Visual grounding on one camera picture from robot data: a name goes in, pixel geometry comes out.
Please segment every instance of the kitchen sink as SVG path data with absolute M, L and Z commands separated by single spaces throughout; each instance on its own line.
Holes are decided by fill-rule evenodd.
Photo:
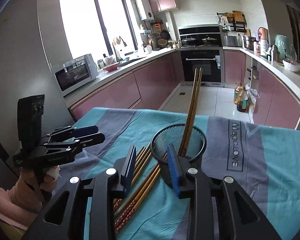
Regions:
M 134 59 L 122 62 L 122 63 L 119 64 L 119 67 L 124 67 L 124 66 L 126 66 L 126 65 L 128 65 L 128 64 L 130 64 L 132 62 L 135 62 L 135 61 L 143 59 L 143 58 L 145 58 L 145 57 L 138 57 L 138 58 L 134 58 Z

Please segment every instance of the toaster oven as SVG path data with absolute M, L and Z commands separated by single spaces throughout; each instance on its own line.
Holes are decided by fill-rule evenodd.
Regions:
M 61 89 L 62 96 L 69 94 L 98 76 L 97 65 L 91 54 L 52 67 L 51 72 Z

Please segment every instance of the white countertop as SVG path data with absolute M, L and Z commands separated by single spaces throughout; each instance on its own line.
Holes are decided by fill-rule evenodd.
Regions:
M 239 50 L 248 56 L 254 58 L 265 66 L 269 71 L 276 75 L 291 91 L 300 99 L 300 76 L 285 69 L 283 66 L 276 62 L 271 62 L 260 54 L 254 53 L 252 50 L 240 48 L 240 47 L 223 47 L 226 50 Z
M 89 83 L 83 85 L 82 87 L 76 89 L 75 91 L 71 92 L 70 94 L 66 95 L 64 97 L 64 101 L 66 106 L 69 108 L 82 98 L 84 98 L 86 95 L 92 93 L 94 90 L 98 89 L 99 87 L 105 85 L 106 83 L 110 82 L 111 80 L 114 80 L 115 78 L 143 65 L 146 64 L 152 60 L 155 60 L 159 57 L 162 57 L 164 55 L 167 55 L 169 53 L 174 52 L 176 49 L 161 49 L 159 51 L 152 51 L 150 54 L 141 54 L 140 57 L 145 57 L 143 59 L 137 60 L 135 62 L 132 62 L 130 64 L 127 64 L 123 67 L 119 67 L 115 71 L 111 72 L 104 72 L 97 76 L 95 80 L 90 81 Z

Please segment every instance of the basket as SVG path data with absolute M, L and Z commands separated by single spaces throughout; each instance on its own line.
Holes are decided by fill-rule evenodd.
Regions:
M 163 158 L 167 153 L 168 145 L 171 143 L 175 147 L 176 152 L 178 152 L 184 130 L 184 124 L 168 126 L 157 132 L 150 143 L 151 154 L 157 159 L 161 168 L 161 176 L 169 187 L 172 187 L 172 182 L 168 161 L 164 160 Z M 192 167 L 198 169 L 201 168 L 202 155 L 206 147 L 207 140 L 204 133 L 194 126 L 191 131 L 189 146 L 186 153 L 186 158 L 189 159 L 189 163 Z

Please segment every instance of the stainless steel pot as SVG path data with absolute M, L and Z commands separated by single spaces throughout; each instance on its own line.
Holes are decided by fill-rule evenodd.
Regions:
M 242 35 L 242 47 L 244 49 L 253 50 L 253 43 L 256 41 L 255 37 Z
M 196 38 L 188 38 L 188 36 L 186 36 L 186 38 L 181 41 L 181 44 L 182 46 L 194 46 L 198 45 L 198 40 Z
M 238 46 L 237 36 L 225 36 L 225 46 L 237 47 Z

